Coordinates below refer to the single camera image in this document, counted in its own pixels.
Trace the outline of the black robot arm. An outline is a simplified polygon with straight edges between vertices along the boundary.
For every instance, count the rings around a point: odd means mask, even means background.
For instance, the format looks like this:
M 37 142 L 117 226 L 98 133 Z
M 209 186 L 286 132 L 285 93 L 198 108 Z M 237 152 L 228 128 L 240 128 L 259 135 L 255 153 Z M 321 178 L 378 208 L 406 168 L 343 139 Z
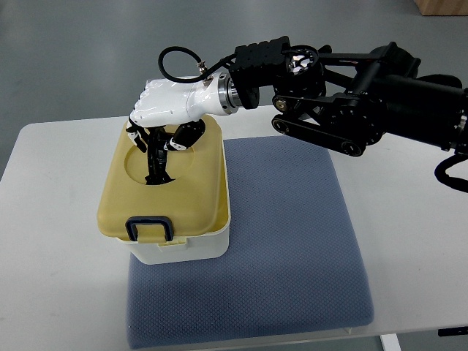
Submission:
M 277 132 L 350 156 L 390 133 L 454 150 L 467 158 L 467 90 L 449 75 L 418 75 L 420 60 L 397 44 L 369 53 L 334 53 L 291 45 L 287 37 L 242 45 L 194 78 L 165 73 L 149 82 L 127 122 L 141 150 L 153 128 L 179 125 L 167 150 L 184 150 L 201 136 L 205 114 L 255 109 L 270 86 Z

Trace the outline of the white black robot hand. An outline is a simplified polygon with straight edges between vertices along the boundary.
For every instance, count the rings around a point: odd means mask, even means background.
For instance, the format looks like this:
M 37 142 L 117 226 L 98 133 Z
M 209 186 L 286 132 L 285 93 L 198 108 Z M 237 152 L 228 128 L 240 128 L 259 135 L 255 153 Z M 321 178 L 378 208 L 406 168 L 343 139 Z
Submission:
M 146 84 L 136 101 L 127 124 L 127 136 L 141 151 L 146 152 L 149 133 L 143 127 L 179 125 L 165 143 L 166 151 L 184 151 L 191 148 L 205 133 L 205 114 L 229 114 L 229 75 L 215 73 L 204 83 L 176 83 L 168 79 L 152 80 Z

